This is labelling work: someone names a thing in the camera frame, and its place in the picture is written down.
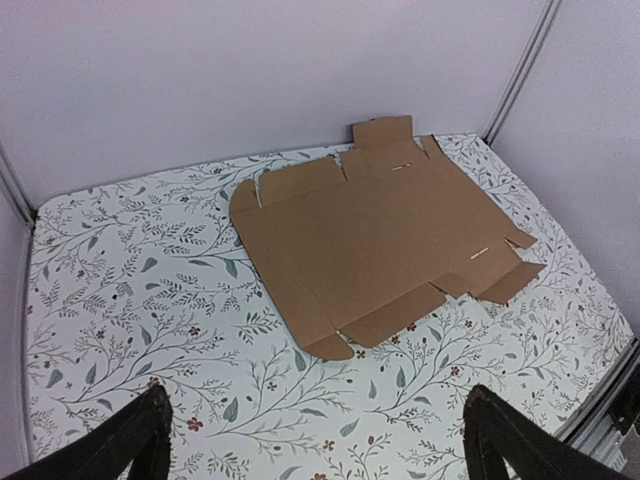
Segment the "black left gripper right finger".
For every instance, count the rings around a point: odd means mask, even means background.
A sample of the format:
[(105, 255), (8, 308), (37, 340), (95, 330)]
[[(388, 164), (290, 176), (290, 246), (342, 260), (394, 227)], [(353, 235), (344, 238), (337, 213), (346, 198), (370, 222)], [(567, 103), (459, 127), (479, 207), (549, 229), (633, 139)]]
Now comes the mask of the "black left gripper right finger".
[(545, 432), (487, 387), (467, 396), (464, 453), (471, 479), (624, 479)]

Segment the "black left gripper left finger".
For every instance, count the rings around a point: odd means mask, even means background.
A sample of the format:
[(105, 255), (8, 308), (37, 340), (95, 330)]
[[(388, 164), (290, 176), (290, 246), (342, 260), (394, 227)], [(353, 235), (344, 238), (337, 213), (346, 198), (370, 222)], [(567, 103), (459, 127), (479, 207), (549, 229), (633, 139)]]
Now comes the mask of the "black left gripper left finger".
[(165, 388), (140, 394), (81, 439), (11, 474), (11, 479), (166, 479), (173, 410)]

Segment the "brown cardboard box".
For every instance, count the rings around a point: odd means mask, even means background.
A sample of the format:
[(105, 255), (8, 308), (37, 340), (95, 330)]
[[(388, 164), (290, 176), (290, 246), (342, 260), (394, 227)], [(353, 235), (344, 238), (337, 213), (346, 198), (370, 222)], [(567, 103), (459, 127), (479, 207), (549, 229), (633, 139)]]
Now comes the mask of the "brown cardboard box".
[(504, 304), (541, 265), (519, 229), (410, 116), (352, 128), (353, 148), (243, 181), (230, 217), (297, 345), (372, 348), (448, 298)]

